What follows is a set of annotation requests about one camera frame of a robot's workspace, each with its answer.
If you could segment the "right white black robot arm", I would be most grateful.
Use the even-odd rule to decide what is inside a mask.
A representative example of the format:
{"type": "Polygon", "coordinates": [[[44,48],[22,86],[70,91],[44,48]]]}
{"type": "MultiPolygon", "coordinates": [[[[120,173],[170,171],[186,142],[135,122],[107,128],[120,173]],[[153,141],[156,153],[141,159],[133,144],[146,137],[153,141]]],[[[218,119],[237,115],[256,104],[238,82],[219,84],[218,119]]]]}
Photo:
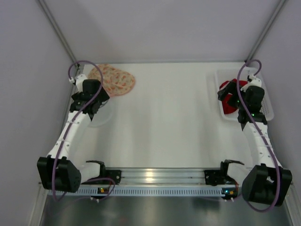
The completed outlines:
{"type": "Polygon", "coordinates": [[[247,169],[242,161],[225,160],[223,173],[241,186],[241,195],[248,202],[281,206],[292,181],[292,173],[277,160],[270,138],[268,122],[261,111],[265,90],[251,81],[232,79],[217,92],[222,109],[238,112],[237,121],[245,135],[253,166],[247,169]]]}

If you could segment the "clear plastic dome insert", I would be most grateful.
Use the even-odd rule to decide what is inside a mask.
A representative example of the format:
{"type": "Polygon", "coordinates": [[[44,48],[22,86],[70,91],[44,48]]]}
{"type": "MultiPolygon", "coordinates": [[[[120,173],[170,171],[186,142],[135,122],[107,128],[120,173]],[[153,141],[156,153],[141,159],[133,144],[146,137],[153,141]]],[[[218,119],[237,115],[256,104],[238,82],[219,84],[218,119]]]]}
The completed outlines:
{"type": "Polygon", "coordinates": [[[90,127],[96,128],[106,124],[113,116],[114,112],[114,102],[112,100],[108,100],[104,102],[98,112],[94,115],[90,127]]]}

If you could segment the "red bra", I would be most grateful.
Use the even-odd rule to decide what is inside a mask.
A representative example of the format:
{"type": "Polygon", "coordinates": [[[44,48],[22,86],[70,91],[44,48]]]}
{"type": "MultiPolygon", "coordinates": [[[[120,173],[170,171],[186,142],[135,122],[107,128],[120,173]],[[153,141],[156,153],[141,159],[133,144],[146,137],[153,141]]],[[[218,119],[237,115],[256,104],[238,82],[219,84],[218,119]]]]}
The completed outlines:
{"type": "MultiPolygon", "coordinates": [[[[219,89],[221,90],[229,81],[225,81],[222,85],[220,85],[219,89]]],[[[238,104],[240,100],[238,94],[228,94],[225,99],[222,101],[222,107],[224,114],[230,114],[235,112],[238,109],[238,104]]]]}

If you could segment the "pink floral mesh laundry bag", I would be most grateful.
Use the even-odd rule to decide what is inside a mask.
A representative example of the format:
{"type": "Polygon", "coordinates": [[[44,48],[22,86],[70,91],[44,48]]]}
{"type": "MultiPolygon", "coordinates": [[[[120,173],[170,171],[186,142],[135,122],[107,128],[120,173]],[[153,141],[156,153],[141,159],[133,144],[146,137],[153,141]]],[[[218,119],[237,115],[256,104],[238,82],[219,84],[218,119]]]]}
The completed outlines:
{"type": "Polygon", "coordinates": [[[109,97],[122,96],[129,93],[135,86],[135,77],[110,64],[100,64],[98,68],[103,75],[103,88],[109,97]]]}

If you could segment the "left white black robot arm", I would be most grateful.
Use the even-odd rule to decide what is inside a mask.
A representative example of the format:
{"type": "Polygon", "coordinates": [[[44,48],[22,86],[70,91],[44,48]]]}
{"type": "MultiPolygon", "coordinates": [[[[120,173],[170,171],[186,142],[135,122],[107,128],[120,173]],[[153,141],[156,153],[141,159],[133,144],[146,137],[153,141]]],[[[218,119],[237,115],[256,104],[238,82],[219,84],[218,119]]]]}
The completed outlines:
{"type": "Polygon", "coordinates": [[[74,193],[80,184],[105,174],[104,163],[92,160],[91,154],[78,146],[110,97],[99,80],[77,79],[76,86],[78,92],[71,97],[73,102],[59,139],[47,156],[37,161],[41,183],[48,190],[74,193]]]}

